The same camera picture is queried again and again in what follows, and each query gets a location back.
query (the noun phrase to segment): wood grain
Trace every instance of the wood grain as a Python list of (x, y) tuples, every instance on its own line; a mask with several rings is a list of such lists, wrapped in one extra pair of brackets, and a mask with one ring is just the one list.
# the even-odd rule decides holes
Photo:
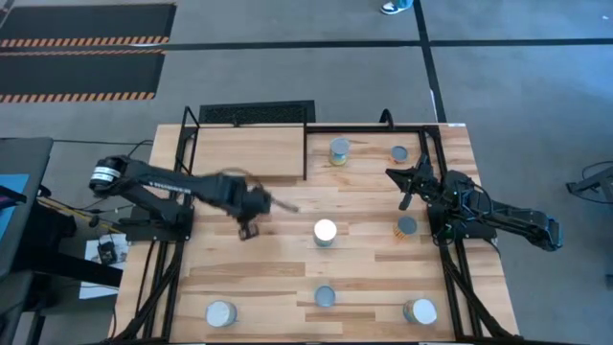
[[(225, 130), (224, 126), (202, 130), (220, 128)], [(467, 173), (479, 183), (466, 128), (440, 128), (447, 167)], [(272, 142), (276, 135), (266, 127), (248, 129), (250, 136), (240, 140), (250, 146), (253, 143), (253, 147), (260, 141)], [(177, 136), (178, 126), (158, 127), (152, 165), (173, 166)], [(352, 143), (349, 160), (345, 167), (333, 167), (328, 160), (329, 141), (336, 136), (308, 135), (306, 181), (300, 177), (264, 180), (275, 197), (295, 203), (301, 213), (289, 214), (273, 207), (271, 215), (260, 217), (261, 236), (256, 239), (239, 241), (232, 219), (217, 209), (195, 203), (193, 236), (185, 248), (170, 341), (453, 339), (439, 250), (429, 236), (425, 204), (414, 198), (409, 210), (399, 211), (402, 196), (384, 173), (386, 168), (415, 164), (420, 155), (417, 135), (343, 134)], [(207, 154), (213, 154), (214, 159), (204, 160), (197, 154), (194, 173), (207, 173), (230, 164), (215, 158), (219, 157), (216, 150), (223, 150), (222, 143), (227, 139), (216, 138), (206, 143), (210, 152)], [(409, 150), (406, 164), (390, 161), (389, 151), (394, 145)], [(429, 148), (434, 159), (431, 141)], [(302, 164), (302, 151), (293, 158)], [(237, 163), (240, 162), (233, 160), (232, 165)], [(286, 163), (276, 159), (266, 168), (290, 173), (284, 170)], [(418, 221), (418, 232), (399, 241), (392, 228), (403, 215)], [(319, 248), (312, 241), (312, 226), (318, 219), (332, 219), (338, 226), (338, 236), (330, 248)], [(483, 241), (466, 241), (465, 246), (475, 291), (502, 326), (517, 333), (497, 253)], [(136, 243), (130, 248), (117, 300), (118, 329), (124, 328), (134, 314), (147, 250), (148, 243)], [(152, 258), (150, 267), (154, 265), (155, 251)], [(316, 307), (314, 290), (321, 285), (335, 289), (337, 303), (333, 308)], [(439, 319), (432, 326), (412, 325), (403, 319), (402, 305), (421, 297), (431, 299), (437, 306)], [(470, 334), (460, 292), (459, 298), (465, 332)], [(206, 306), (216, 299), (237, 305), (236, 324), (224, 329), (206, 324)], [(162, 312), (156, 313), (154, 334), (161, 330), (162, 316)]]

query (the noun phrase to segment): orange striped tape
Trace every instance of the orange striped tape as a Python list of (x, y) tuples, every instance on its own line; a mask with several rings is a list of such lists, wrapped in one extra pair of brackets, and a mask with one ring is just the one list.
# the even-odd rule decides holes
[(0, 104), (43, 102), (148, 101), (154, 92), (108, 92), (45, 95), (0, 95)]
[(70, 47), (95, 45), (161, 44), (167, 36), (84, 37), (84, 38), (12, 38), (0, 40), (0, 47)]
[(83, 55), (117, 55), (117, 54), (165, 54), (163, 49), (117, 50), (117, 51), (73, 51), (73, 52), (23, 52), (0, 53), (0, 57), (43, 57), (43, 56), (83, 56)]

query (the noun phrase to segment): can lid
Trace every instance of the can lid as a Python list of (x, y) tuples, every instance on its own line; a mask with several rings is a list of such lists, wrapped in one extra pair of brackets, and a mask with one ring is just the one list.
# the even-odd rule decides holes
[(213, 327), (223, 327), (231, 318), (231, 306), (226, 302), (214, 301), (207, 307), (207, 323)]
[(394, 146), (392, 148), (392, 158), (397, 162), (404, 162), (409, 157), (409, 151), (402, 146)]
[(398, 219), (398, 229), (404, 235), (415, 234), (418, 230), (418, 223), (411, 217), (403, 216)]
[(336, 294), (332, 287), (322, 286), (315, 290), (315, 303), (319, 307), (332, 307), (335, 299)]
[(330, 219), (321, 219), (315, 223), (315, 236), (321, 241), (330, 241), (336, 236), (336, 224)]
[(349, 152), (349, 140), (345, 138), (335, 138), (329, 144), (329, 148), (335, 154), (347, 154)]
[(415, 301), (413, 315), (423, 325), (429, 325), (437, 320), (437, 310), (434, 304), (425, 298)]

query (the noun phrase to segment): black floor mat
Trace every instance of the black floor mat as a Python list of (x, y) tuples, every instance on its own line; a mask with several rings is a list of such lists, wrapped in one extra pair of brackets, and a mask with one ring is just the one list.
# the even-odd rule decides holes
[(165, 43), (176, 6), (14, 7), (0, 28), (0, 47)]
[(301, 124), (316, 122), (315, 101), (201, 105), (201, 124)]
[(2, 53), (0, 102), (150, 100), (164, 56), (162, 50)]

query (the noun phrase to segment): shoe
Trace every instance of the shoe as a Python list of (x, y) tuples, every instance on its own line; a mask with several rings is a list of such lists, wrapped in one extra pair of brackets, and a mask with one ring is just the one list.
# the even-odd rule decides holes
[(407, 6), (405, 8), (400, 8), (396, 6), (392, 1), (387, 4), (381, 6), (381, 13), (383, 14), (397, 14), (403, 12), (404, 10), (409, 10), (411, 6)]

